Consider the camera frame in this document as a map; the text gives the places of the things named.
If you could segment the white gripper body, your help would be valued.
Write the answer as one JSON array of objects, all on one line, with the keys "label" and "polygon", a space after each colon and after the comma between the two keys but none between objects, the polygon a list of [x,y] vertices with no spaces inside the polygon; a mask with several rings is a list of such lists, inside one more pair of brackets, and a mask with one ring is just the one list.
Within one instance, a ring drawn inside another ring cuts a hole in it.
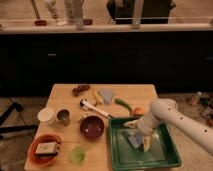
[{"label": "white gripper body", "polygon": [[137,128],[142,132],[144,136],[150,136],[154,130],[158,127],[159,120],[153,115],[144,115],[136,122]]}]

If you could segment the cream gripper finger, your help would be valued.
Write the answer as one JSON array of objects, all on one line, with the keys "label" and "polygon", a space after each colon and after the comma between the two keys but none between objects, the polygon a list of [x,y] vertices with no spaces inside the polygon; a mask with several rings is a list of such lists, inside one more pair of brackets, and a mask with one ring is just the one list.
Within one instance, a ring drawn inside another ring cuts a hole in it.
[{"label": "cream gripper finger", "polygon": [[137,120],[125,122],[123,126],[129,127],[129,128],[137,128]]},{"label": "cream gripper finger", "polygon": [[143,138],[143,148],[144,152],[147,152],[151,147],[151,136],[144,136]]}]

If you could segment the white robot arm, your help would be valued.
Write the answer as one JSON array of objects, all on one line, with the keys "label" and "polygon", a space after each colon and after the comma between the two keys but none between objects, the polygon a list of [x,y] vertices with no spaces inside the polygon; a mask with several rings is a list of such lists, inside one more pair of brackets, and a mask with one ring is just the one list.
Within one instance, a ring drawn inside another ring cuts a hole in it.
[{"label": "white robot arm", "polygon": [[124,123],[125,127],[136,128],[142,137],[139,141],[133,135],[131,143],[136,147],[144,145],[148,151],[151,146],[151,136],[155,129],[167,122],[182,131],[198,146],[213,156],[213,128],[209,128],[178,111],[178,104],[173,99],[158,98],[150,103],[149,111],[142,117]]}]

